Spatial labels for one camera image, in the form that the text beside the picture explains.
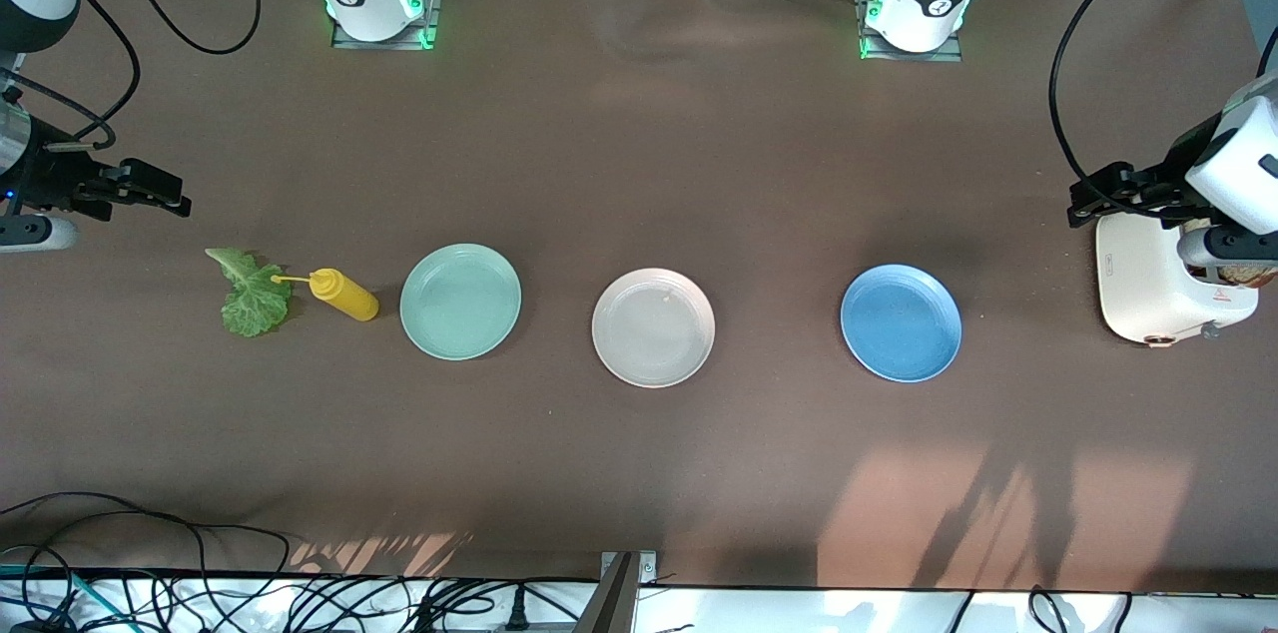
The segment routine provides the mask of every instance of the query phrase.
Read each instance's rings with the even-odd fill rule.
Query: teal plate
[[[519,276],[505,257],[479,244],[452,244],[413,267],[400,295],[400,320],[417,348],[465,361],[505,340],[520,302]]]

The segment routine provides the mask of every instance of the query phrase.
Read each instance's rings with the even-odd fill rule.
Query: yellow squeeze bottle
[[[311,285],[311,293],[317,299],[332,306],[355,321],[371,321],[377,316],[377,297],[368,293],[363,286],[348,279],[346,274],[336,269],[312,271],[309,279],[300,276],[271,276],[271,280],[276,284],[282,281],[305,281]]]

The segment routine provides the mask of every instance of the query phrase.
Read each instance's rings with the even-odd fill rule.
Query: white floor
[[[243,606],[234,620],[245,632],[284,630],[284,623],[290,607],[295,607],[307,593],[300,588],[305,581],[233,581],[213,579],[211,588],[224,592],[219,602],[229,610],[243,602],[243,593],[262,596]],[[312,588],[320,583],[312,582]],[[322,605],[305,621],[305,630],[328,630],[328,633],[350,632],[396,633],[405,616],[403,609],[415,606],[429,581],[412,581],[394,586],[364,601],[358,611],[374,614],[387,611],[380,618],[362,621],[348,619],[332,628],[340,610]],[[130,583],[133,602],[144,609],[151,601],[151,583],[146,579],[133,579]],[[357,602],[381,581],[367,581],[357,588],[346,591],[340,598],[343,605]],[[72,609],[72,618],[78,623],[96,620],[111,615],[110,607],[128,610],[119,581],[98,581],[92,583],[93,592],[104,601],[95,601],[82,592]],[[593,584],[585,583],[533,583],[530,587],[550,596],[565,607],[580,611],[593,591]],[[203,592],[199,581],[183,579],[176,583],[179,596]],[[33,602],[56,605],[65,592],[65,582],[40,581],[29,586]],[[452,633],[470,630],[493,630],[510,616],[514,588],[507,587],[492,595],[496,604],[492,610],[474,615],[449,615],[443,620]],[[22,597],[17,581],[0,581],[0,597]],[[635,615],[635,633],[662,633],[680,629],[689,633],[946,633],[953,615],[962,602],[961,592],[900,592],[900,591],[722,591],[708,588],[644,588],[639,595]],[[312,597],[314,604],[320,601]],[[1065,615],[1066,633],[1108,633],[1114,629],[1116,618],[1122,607],[1122,596],[1097,593],[1062,593],[1056,596],[1061,613]],[[165,607],[161,593],[161,607]],[[975,633],[1042,632],[1026,607],[1026,593],[978,593],[967,614],[964,615],[960,629]],[[201,613],[204,621],[196,615],[180,611],[173,620],[175,633],[236,633],[235,627],[222,623],[221,616],[208,602],[208,596],[197,597],[192,609]],[[309,613],[313,605],[304,606]],[[527,597],[528,619],[533,623],[569,620],[562,613],[543,604],[533,596]],[[1048,618],[1045,606],[1040,614]],[[19,605],[0,604],[0,625],[8,628],[31,616]],[[296,628],[300,615],[294,615]],[[141,620],[157,623],[155,615],[143,615]],[[1123,625],[1125,633],[1261,633],[1266,627],[1278,629],[1278,600],[1237,598],[1215,596],[1137,596],[1131,614]],[[105,627],[110,630],[128,632],[133,627],[127,623]],[[147,633],[144,627],[137,627],[132,633]]]

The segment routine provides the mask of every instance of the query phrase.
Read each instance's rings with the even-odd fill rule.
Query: table surface
[[[1045,105],[1080,0],[978,1],[960,65],[860,60],[845,0],[445,0],[429,52],[335,51],[318,0],[265,0],[222,58],[101,1],[143,61],[105,153],[183,176],[194,215],[118,208],[72,251],[0,258],[9,499],[93,488],[273,527],[305,538],[303,569],[589,574],[654,549],[676,583],[1278,590],[1278,309],[1171,350],[1104,327]],[[249,0],[161,1],[206,43],[248,23]],[[1099,0],[1065,121],[1086,166],[1148,165],[1254,66],[1240,0]],[[87,9],[24,72],[97,110],[128,77]],[[464,363],[396,316],[455,242],[524,290],[506,343]],[[299,292],[238,339],[206,247],[341,269],[385,313]],[[962,311],[933,381],[878,380],[841,340],[843,289],[884,262]],[[648,266],[717,322],[705,367],[658,391],[589,338],[603,288]],[[65,546],[194,565],[181,532],[135,533]],[[226,535],[210,565],[272,555]]]

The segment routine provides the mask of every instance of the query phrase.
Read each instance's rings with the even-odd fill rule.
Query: lettuce leaf
[[[258,336],[284,321],[293,286],[271,280],[284,275],[279,266],[258,267],[253,254],[235,248],[206,248],[204,253],[222,266],[222,275],[231,283],[231,293],[222,304],[222,326],[227,331]]]

